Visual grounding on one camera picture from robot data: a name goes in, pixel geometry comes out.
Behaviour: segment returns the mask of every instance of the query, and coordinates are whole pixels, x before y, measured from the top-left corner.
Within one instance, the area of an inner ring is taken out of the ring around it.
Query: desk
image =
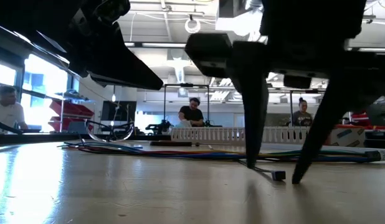
[[[0,147],[0,223],[385,223],[385,163],[313,164],[292,185],[291,163],[260,162],[287,172],[285,182],[272,182],[236,162],[108,156],[59,144]]]

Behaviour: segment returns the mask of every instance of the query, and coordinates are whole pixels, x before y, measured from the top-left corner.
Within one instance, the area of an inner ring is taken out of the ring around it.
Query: ceiling
[[[185,28],[192,18],[199,20],[200,32],[225,32],[215,30],[218,0],[132,0],[130,12],[119,19],[125,42],[180,42],[185,43],[190,35]],[[362,32],[351,40],[351,47],[385,47],[385,0],[369,0],[365,15],[375,15],[376,19],[367,24],[363,21]],[[247,37],[226,32],[231,41],[247,40]],[[144,61],[165,83],[176,83],[174,68],[168,63],[168,49],[137,49],[132,51]],[[185,81],[194,84],[210,84],[212,79],[201,75],[200,71],[190,63],[184,68]],[[221,79],[212,85],[221,85]],[[273,74],[267,80],[274,87],[283,87],[283,75]],[[326,80],[313,79],[312,88],[325,88]]]

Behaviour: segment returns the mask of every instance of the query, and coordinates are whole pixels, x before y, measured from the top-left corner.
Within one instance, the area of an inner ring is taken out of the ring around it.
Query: white fence
[[[263,143],[303,144],[306,127],[265,127]],[[245,128],[173,128],[172,141],[245,145]]]

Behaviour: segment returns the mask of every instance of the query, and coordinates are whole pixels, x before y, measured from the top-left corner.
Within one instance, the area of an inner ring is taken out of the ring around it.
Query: workshop
[[[385,0],[334,3],[0,1],[0,223],[385,223]]]

